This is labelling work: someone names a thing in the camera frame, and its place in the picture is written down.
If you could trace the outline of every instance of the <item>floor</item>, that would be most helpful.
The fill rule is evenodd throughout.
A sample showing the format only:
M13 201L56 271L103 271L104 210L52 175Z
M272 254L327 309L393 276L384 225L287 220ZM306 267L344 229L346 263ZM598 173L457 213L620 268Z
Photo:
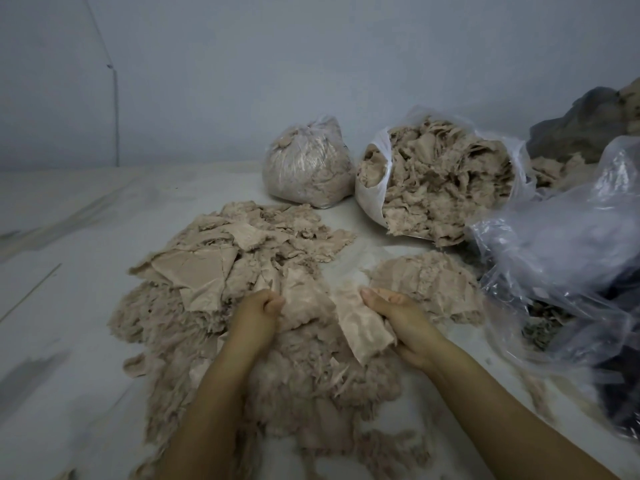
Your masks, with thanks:
M48 480L71 467L81 480L126 478L148 455L141 444L145 380L121 369L140 346L110 336L106 323L136 284L128 266L197 214L233 200L271 200L258 163L0 174L1 480ZM400 255L428 246L386 236L354 199L320 213L328 225L362 238L360 248L327 266L329 274L356 266L362 250ZM514 369L482 330L454 326L449 334L531 407ZM405 395L384 407L378 425L389 431L424 425L433 464L419 477L491 479L433 386L409 371L404 383ZM566 386L547 386L562 434L623 479L640 472L634 444L615 437ZM290 442L265 448L261 478L303 478ZM348 459L321 460L318 467L334 479L369 478Z

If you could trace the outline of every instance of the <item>hand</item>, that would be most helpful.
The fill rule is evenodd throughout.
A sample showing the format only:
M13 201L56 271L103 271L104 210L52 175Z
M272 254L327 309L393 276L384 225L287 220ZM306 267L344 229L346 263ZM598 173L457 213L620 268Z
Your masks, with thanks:
M429 321L420 306L405 294L383 288L363 288L360 295L366 306L384 315L391 323L400 341L396 347L397 354L422 371L432 369L430 356L447 339Z
M245 296L231 320L227 345L252 360L266 353L278 329L283 306L284 298L271 290Z

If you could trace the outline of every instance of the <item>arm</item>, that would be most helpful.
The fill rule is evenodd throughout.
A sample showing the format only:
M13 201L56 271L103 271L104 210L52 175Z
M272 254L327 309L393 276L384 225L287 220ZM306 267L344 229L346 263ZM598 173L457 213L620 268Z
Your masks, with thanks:
M268 290L244 298L227 342L205 373L160 462L156 480L230 478L244 388L275 335L283 304L283 298Z
M398 355L432 380L498 480L616 480L444 338L411 298L382 289L364 289L362 298L388 318Z

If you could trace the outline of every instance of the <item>gray wall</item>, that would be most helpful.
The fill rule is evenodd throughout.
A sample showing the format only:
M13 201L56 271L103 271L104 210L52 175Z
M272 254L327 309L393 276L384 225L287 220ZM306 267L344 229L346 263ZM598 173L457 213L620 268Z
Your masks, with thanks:
M114 165L108 63L85 0L0 0L0 169Z
M588 89L640 75L640 0L88 1L118 71L123 164L260 158L321 113L358 153L418 103L525 137ZM1 159L9 148L14 166L111 162L106 55L61 3L0 15L3 86L9 72L18 88L0 88ZM16 64L27 52L47 71Z

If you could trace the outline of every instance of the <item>person's left arm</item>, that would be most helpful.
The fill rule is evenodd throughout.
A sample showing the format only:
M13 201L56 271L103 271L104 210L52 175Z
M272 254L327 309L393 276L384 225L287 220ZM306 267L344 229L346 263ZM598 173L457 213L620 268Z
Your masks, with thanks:
M156 473L156 480L228 479L255 362L271 344L284 299L269 290L244 298L229 337L205 373Z

